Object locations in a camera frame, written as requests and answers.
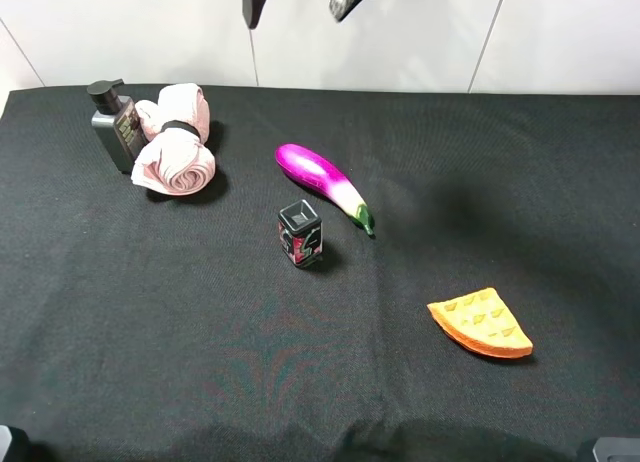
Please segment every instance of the rolled towel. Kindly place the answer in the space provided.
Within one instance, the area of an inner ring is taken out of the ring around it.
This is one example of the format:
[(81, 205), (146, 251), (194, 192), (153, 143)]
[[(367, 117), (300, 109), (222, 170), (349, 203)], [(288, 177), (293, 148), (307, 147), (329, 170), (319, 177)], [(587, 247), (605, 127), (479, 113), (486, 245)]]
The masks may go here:
[(204, 146), (209, 138), (209, 104), (196, 84), (170, 85), (158, 104), (136, 103), (149, 143), (136, 159), (134, 184), (167, 195), (189, 195), (203, 189), (216, 172), (216, 161)]

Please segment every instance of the purple eggplant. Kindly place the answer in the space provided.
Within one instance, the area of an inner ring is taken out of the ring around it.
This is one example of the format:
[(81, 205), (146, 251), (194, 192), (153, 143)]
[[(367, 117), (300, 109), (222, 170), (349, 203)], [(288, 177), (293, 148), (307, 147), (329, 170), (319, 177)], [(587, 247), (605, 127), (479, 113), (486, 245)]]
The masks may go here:
[(373, 217), (367, 204), (335, 165), (295, 144), (280, 146), (276, 150), (276, 161), (287, 176), (329, 198), (367, 234), (373, 235)]

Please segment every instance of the black table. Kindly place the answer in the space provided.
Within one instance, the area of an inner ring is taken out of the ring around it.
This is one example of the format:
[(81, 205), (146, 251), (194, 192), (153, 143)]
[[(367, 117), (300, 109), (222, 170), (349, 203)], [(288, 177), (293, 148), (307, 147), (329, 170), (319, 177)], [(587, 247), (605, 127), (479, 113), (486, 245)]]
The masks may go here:
[[(130, 86), (155, 100), (160, 86)], [(119, 174), (81, 87), (0, 120), (0, 423), (41, 460), (567, 460), (640, 434), (640, 98), (207, 87), (218, 173)], [(369, 240), (287, 180), (327, 156)], [(326, 257), (281, 253), (307, 198)], [(452, 342), (425, 306), (495, 287), (534, 342)]]

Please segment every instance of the bottle label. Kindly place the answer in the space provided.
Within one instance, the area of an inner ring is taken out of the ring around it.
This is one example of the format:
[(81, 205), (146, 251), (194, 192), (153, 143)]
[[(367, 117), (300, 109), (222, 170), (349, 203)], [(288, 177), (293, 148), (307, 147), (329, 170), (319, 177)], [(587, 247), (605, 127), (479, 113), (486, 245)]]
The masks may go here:
[(140, 127), (140, 118), (133, 105), (133, 100), (127, 102), (122, 115), (116, 122), (116, 130), (131, 151), (134, 159), (137, 159), (147, 141)]

